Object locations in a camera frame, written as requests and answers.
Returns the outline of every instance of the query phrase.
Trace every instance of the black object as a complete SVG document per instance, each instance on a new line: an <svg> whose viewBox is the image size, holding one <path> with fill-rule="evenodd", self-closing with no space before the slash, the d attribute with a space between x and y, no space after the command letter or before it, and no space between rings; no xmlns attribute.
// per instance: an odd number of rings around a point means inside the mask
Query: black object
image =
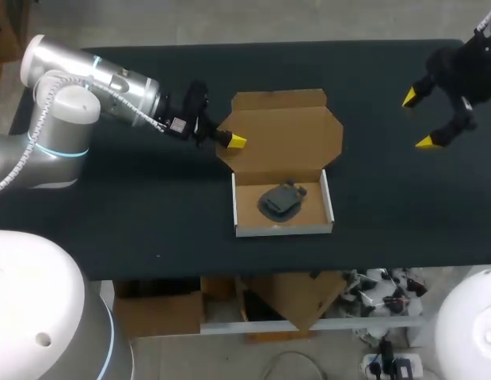
<svg viewBox="0 0 491 380"><path fill-rule="evenodd" d="M183 140L192 136L197 146L209 137L221 146L228 147L231 132L217 131L219 125L207 115L208 87L204 82L191 82L180 109L172 107L169 94L163 94L162 97L164 101L159 102L154 118L167 126L167 134Z"/></svg>
<svg viewBox="0 0 491 380"><path fill-rule="evenodd" d="M394 348L390 341L381 340L379 343L379 351L381 352L381 360L383 361L383 372L392 376L394 373L394 367L392 362L394 361Z"/></svg>
<svg viewBox="0 0 491 380"><path fill-rule="evenodd" d="M369 364L369 371L375 376L376 380L381 378L381 364L378 362L372 362Z"/></svg>
<svg viewBox="0 0 491 380"><path fill-rule="evenodd" d="M296 187L292 180L287 180L261 196L258 210L274 222L286 222L299 213L306 194L305 188Z"/></svg>
<svg viewBox="0 0 491 380"><path fill-rule="evenodd" d="M408 104L417 105L440 87L450 100L454 115L442 128L430 133L432 143L447 146L465 130L477 127L473 107L491 98L491 36L474 31L461 47L443 47L427 59L427 74L413 84L416 97Z"/></svg>
<svg viewBox="0 0 491 380"><path fill-rule="evenodd" d="M430 154L412 142L430 131L420 119L446 121L446 99L434 91L416 120L398 109L405 84L442 46L462 42L92 49L174 96L202 78L211 89L208 115L219 122L238 91L323 88L344 126L342 155L326 168L333 232L236 238L230 170L214 143L195 149L105 118L74 186L0 193L0 230L53 240L91 280L491 264L491 102L475 113L482 133ZM11 133L27 131L31 110L26 91Z"/></svg>
<svg viewBox="0 0 491 380"><path fill-rule="evenodd" d="M413 368L409 359L397 358L394 361L394 380L413 380Z"/></svg>

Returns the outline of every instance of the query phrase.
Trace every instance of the floor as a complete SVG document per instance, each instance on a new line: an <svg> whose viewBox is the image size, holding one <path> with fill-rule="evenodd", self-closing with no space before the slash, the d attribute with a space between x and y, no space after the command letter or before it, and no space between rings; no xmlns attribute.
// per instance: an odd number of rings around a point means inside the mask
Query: floor
<svg viewBox="0 0 491 380"><path fill-rule="evenodd" d="M42 0L32 5L30 34L75 47L466 39L490 6L491 0ZM23 91L19 68L19 63L4 67L0 133L10 129ZM358 364L367 348L351 332L336 331L284 344L245 344L242 336L150 338L135 341L134 350L139 380L260 379L275 354L292 350L312 356L329 380L354 380L363 378ZM435 369L432 349L419 353ZM290 358L270 378L318 378L312 371Z"/></svg>

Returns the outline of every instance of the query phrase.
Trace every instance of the cardboard box under table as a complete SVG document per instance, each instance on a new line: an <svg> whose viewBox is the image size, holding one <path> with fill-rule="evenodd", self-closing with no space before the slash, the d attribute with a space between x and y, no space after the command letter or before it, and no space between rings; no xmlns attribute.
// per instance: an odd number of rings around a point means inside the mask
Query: cardboard box under table
<svg viewBox="0 0 491 380"><path fill-rule="evenodd" d="M216 148L234 171L236 236L332 232L332 201L323 168L341 153L343 127L327 109L323 90L238 93L219 129L247 139L241 150ZM273 222L258 210L257 202L286 180L307 193L298 214Z"/></svg>

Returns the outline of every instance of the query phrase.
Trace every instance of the black tabletop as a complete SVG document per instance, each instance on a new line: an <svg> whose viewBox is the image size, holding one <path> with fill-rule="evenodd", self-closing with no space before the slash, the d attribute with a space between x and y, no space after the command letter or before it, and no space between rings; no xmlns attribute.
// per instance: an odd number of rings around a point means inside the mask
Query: black tabletop
<svg viewBox="0 0 491 380"><path fill-rule="evenodd" d="M411 116L401 102L431 51L458 41L319 42L92 49L181 96L194 78L223 120L238 91L323 88L344 125L327 168L330 235L237 238L230 170L150 128L102 119L79 182L0 195L0 229L61 245L91 279L491 263L491 102L449 148L414 144L445 123L440 91ZM26 129L22 98L12 133Z"/></svg>

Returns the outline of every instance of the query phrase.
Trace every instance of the wire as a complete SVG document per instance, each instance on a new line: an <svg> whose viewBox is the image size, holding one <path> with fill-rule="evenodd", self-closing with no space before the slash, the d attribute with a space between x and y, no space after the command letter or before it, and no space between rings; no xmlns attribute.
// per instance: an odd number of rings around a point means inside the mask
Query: wire
<svg viewBox="0 0 491 380"><path fill-rule="evenodd" d="M281 352L280 354L277 354L273 358L271 358L267 364L267 367L264 369L263 374L261 375L261 380L267 380L268 376L272 373L272 370L275 368L275 366L279 362L280 358L285 356L285 355L290 355L290 354L301 356L301 357L305 358L316 369L316 371L318 372L320 380L326 380L326 375L325 375L325 372L323 371L323 369L321 369L320 366L311 357L303 354L302 352L298 352L298 351Z"/></svg>
<svg viewBox="0 0 491 380"><path fill-rule="evenodd" d="M485 18L478 24L476 30L482 32L483 30L485 30L487 26L489 26L490 21L491 21L491 10L488 12Z"/></svg>
<svg viewBox="0 0 491 380"><path fill-rule="evenodd" d="M368 378L367 368L369 368L371 366L371 364L375 363L375 361L378 359L378 357L380 355L381 355L381 352L378 352L377 355L375 356L375 358L373 358L373 360L368 365L366 365L366 367L363 369L363 374L365 375L366 378Z"/></svg>
<svg viewBox="0 0 491 380"><path fill-rule="evenodd" d="M92 78L84 78L76 75L69 75L62 71L50 71L46 75L48 76L44 75L42 78L57 78L58 81L54 83L54 85L50 88L50 91L48 92L47 98L45 99L44 102L44 106L41 110L40 117L36 122L34 131L31 134L31 139L28 142L24 150L24 153L21 155L21 158L18 160L17 164L13 167L13 169L11 169L11 171L8 174L6 174L6 176L0 181L0 192L4 190L8 185L10 185L25 167L25 164L27 163L27 161L31 157L32 152L34 151L34 148L36 146L36 141L40 137L41 130L43 129L45 123L45 119L47 118L48 112L50 111L50 108L54 103L55 95L63 87L69 85L78 85L78 86L91 85L93 87L96 87L101 91L108 93L114 99L116 99L117 101L128 107L129 109L131 109L138 117L148 122L158 131L164 132L166 129L166 125L152 119L151 117L140 111L138 108L136 108L130 101L128 101L127 99L125 99L124 97L113 91L112 89L109 89L108 87L101 85L99 83L92 82ZM36 99L36 90L39 83L40 80L38 80L34 86L33 99Z"/></svg>

